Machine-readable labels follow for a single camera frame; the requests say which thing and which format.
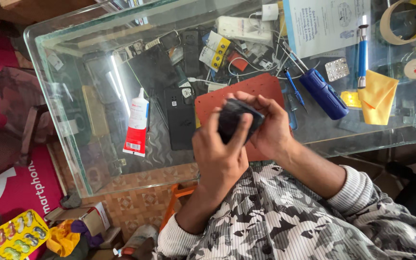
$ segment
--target cardboard box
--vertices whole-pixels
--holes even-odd
[[[100,249],[113,249],[124,246],[123,233],[120,227],[109,228],[103,239],[104,242],[99,245]]]
[[[102,202],[82,205],[81,208],[94,208],[94,210],[96,210],[97,213],[99,214],[102,220],[102,223],[104,224],[105,230],[109,229],[110,222],[109,222],[109,219],[107,218],[107,214],[105,213],[105,209],[104,209],[104,206],[102,205]]]
[[[104,206],[102,202],[97,204],[84,205],[81,208],[64,210],[62,208],[56,208],[44,217],[49,221],[78,219],[85,223],[92,236],[99,233],[102,236],[106,235],[107,229],[110,227],[109,220],[105,214]]]

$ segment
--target red silicone mat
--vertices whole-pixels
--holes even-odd
[[[277,77],[264,73],[254,78],[240,81],[232,86],[226,86],[197,97],[195,99],[195,111],[200,120],[200,124],[202,126],[205,124],[215,107],[222,106],[223,100],[228,93],[234,93],[236,91],[243,91],[251,95],[261,94],[265,98],[273,98],[282,108],[285,106],[279,80]],[[246,143],[246,153],[250,162],[268,159],[250,141]]]

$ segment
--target glue tube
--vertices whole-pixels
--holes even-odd
[[[131,102],[130,122],[123,152],[144,157],[146,155],[146,128],[149,102],[144,98],[144,89]]]

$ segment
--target purple cloth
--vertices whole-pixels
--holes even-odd
[[[86,224],[81,220],[73,221],[70,228],[72,229],[73,233],[84,234],[86,236],[86,239],[88,240],[89,247],[98,247],[100,244],[104,242],[101,233],[95,236],[91,236],[88,227],[86,227]]]

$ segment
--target shirt cuff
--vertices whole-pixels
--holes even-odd
[[[344,216],[364,209],[370,202],[373,183],[366,173],[349,166],[340,165],[346,170],[343,189],[330,198],[328,203]]]
[[[202,238],[202,234],[190,234],[179,227],[176,214],[168,220],[158,236],[157,252],[171,258],[188,255],[193,245]]]

